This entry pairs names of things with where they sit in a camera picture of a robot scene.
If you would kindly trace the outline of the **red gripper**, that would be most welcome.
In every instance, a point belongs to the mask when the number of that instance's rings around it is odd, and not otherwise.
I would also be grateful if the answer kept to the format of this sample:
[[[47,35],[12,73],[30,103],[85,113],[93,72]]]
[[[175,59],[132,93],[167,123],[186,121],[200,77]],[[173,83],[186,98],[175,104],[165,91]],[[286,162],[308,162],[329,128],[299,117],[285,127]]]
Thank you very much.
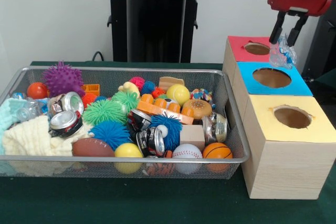
[[[275,26],[269,37],[269,42],[273,45],[278,42],[282,33],[282,25],[287,14],[286,12],[300,12],[306,15],[300,16],[287,38],[287,45],[294,46],[302,27],[308,20],[308,16],[323,15],[330,7],[332,0],[267,0],[267,3],[271,6],[271,9],[279,11]]]

